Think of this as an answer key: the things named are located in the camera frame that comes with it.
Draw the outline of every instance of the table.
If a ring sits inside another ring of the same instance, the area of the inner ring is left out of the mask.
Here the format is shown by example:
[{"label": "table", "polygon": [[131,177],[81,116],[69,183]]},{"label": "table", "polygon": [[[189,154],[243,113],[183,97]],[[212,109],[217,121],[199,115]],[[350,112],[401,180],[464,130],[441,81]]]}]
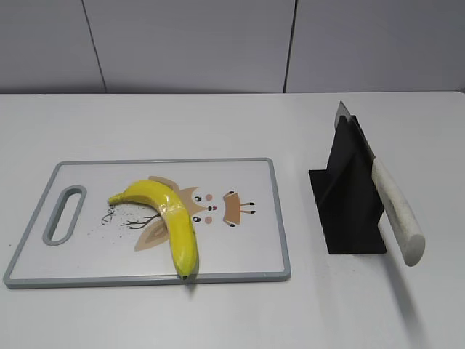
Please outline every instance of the table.
[{"label": "table", "polygon": [[[343,100],[426,236],[403,264],[328,255],[307,175]],[[2,348],[461,348],[465,95],[0,95],[0,269],[59,161],[270,157],[289,281],[91,289],[0,286]]]}]

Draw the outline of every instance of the white cutting board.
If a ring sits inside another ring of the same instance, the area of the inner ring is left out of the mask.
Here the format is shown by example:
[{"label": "white cutting board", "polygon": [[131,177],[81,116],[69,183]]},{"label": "white cutting board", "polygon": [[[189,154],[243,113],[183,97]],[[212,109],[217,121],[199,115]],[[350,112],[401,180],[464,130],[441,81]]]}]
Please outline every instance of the white cutting board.
[{"label": "white cutting board", "polygon": [[[198,274],[187,282],[282,281],[290,276],[271,160],[83,161],[57,165],[5,274],[7,286],[183,283],[163,229],[160,235],[149,230],[160,217],[146,226],[137,224],[156,211],[107,203],[110,196],[150,176],[183,190],[183,200],[191,200],[200,262]],[[76,225],[67,241],[50,246],[44,231],[60,194],[72,185],[86,188]],[[246,205],[237,208],[234,200],[224,199],[227,193]],[[225,217],[234,217],[235,223]]]}]

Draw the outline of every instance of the yellow banana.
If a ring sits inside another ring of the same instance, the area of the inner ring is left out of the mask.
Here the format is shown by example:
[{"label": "yellow banana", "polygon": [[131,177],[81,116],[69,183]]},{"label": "yellow banana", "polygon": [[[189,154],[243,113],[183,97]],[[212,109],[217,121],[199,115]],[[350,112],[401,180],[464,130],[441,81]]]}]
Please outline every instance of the yellow banana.
[{"label": "yellow banana", "polygon": [[168,228],[174,266],[185,280],[196,267],[198,252],[189,212],[179,196],[164,184],[140,180],[108,199],[112,205],[127,201],[151,206],[161,214]]}]

